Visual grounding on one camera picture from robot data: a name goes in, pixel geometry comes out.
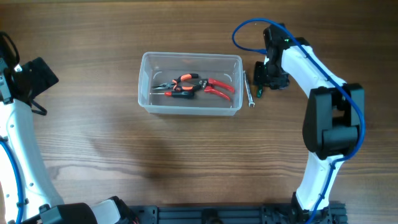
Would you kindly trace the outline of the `clear plastic container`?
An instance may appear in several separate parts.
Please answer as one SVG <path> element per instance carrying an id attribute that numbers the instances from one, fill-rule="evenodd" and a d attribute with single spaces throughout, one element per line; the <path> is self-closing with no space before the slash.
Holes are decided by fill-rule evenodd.
<path id="1" fill-rule="evenodd" d="M 221 89 L 230 96 L 230 101 L 205 93 L 202 88 L 192 91 L 193 99 L 150 94 L 172 91 L 152 87 L 187 73 L 197 73 L 199 78 L 181 86 L 198 85 L 201 79 L 214 78 L 234 87 L 235 93 Z M 147 52 L 142 57 L 139 73 L 138 103 L 147 112 L 156 114 L 233 116 L 243 105 L 243 81 L 243 62 L 237 55 Z"/>

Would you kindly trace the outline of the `red black screwdriver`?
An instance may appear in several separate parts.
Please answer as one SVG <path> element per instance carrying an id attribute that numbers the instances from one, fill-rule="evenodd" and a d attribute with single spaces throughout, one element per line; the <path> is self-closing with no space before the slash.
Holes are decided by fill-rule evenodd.
<path id="1" fill-rule="evenodd" d="M 193 99 L 195 97 L 194 92 L 191 91 L 166 91 L 163 93 L 150 93 L 151 95 L 162 95 L 171 98 L 183 98 L 183 99 Z"/>

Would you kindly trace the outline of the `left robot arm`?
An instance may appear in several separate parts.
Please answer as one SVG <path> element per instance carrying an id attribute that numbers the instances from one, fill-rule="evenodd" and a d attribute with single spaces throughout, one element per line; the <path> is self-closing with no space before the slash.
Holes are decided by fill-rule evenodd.
<path id="1" fill-rule="evenodd" d="M 140 223 L 123 200 L 65 204 L 46 170 L 35 137 L 35 98 L 59 79 L 38 57 L 20 65 L 15 43 L 1 32 L 1 187 L 7 223 Z"/>

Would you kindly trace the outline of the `orange black pliers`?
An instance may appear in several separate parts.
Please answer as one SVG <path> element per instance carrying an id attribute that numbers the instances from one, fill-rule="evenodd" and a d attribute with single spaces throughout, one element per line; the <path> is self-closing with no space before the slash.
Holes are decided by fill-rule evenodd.
<path id="1" fill-rule="evenodd" d="M 171 82 L 162 83 L 157 86 L 153 86 L 153 90 L 172 90 L 176 92 L 183 92 L 183 91 L 197 91 L 201 88 L 200 85 L 190 83 L 191 86 L 181 86 L 181 83 L 187 82 L 192 79 L 199 78 L 197 73 L 187 73 L 184 75 L 179 76 L 178 78 L 173 79 Z"/>

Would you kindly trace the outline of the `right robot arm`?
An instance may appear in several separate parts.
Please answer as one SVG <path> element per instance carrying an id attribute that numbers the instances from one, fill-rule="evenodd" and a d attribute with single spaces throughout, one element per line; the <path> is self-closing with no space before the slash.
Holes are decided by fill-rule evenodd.
<path id="1" fill-rule="evenodd" d="M 288 87 L 293 78 L 306 94 L 302 136 L 308 149 L 305 173 L 293 193 L 291 223 L 322 222 L 331 215 L 329 194 L 344 161 L 364 140 L 364 90 L 335 76 L 317 59 L 302 37 L 291 37 L 283 24 L 263 32 L 266 58 L 257 62 L 257 94 Z"/>

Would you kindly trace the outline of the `green handle screwdriver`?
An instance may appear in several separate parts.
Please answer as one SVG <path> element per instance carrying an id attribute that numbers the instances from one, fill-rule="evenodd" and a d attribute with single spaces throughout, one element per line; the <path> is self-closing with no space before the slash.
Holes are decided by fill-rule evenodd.
<path id="1" fill-rule="evenodd" d="M 264 87 L 262 85 L 257 86 L 256 96 L 257 98 L 261 98 L 263 95 Z"/>

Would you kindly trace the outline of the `silver wrench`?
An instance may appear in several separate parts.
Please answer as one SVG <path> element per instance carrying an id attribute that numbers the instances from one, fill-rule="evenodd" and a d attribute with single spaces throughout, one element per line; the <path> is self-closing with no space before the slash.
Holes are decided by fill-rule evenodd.
<path id="1" fill-rule="evenodd" d="M 248 96 L 248 105 L 250 108 L 255 107 L 255 102 L 253 100 L 252 94 L 251 94 L 251 89 L 250 89 L 250 85 L 249 85 L 249 81 L 248 81 L 248 76 L 246 75 L 246 72 L 243 71 L 243 75 L 244 75 L 244 83 L 245 83 L 245 87 L 246 87 L 246 93 Z"/>

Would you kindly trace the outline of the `red handle cutters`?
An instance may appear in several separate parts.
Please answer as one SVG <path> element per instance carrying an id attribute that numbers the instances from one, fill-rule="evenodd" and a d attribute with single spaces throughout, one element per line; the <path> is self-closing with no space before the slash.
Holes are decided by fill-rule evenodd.
<path id="1" fill-rule="evenodd" d="M 230 93 L 235 93 L 234 87 L 214 78 L 201 79 L 198 84 L 201 86 L 205 93 L 210 93 L 219 97 L 222 97 L 228 101 L 231 100 L 230 96 L 221 89 L 228 91 Z"/>

